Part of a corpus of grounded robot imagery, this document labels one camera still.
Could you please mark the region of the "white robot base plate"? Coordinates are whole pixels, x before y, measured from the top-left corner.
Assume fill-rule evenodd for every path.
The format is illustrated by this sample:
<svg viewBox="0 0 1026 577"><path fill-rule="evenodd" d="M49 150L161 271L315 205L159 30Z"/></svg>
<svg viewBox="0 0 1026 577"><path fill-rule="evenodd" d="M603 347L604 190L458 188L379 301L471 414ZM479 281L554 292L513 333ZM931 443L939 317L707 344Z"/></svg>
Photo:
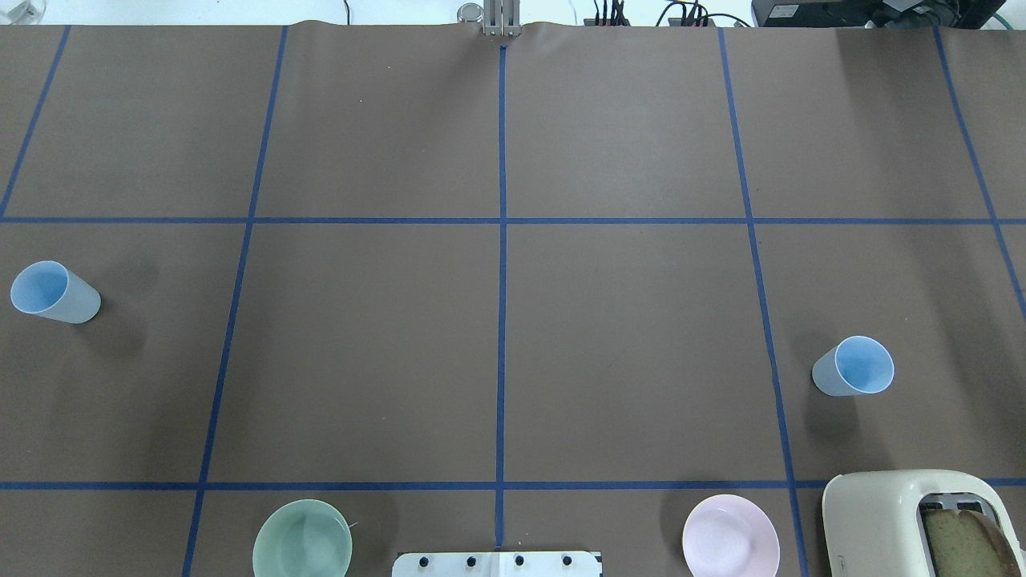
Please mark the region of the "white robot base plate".
<svg viewBox="0 0 1026 577"><path fill-rule="evenodd" d="M395 559L392 576L602 576L590 551L410 552Z"/></svg>

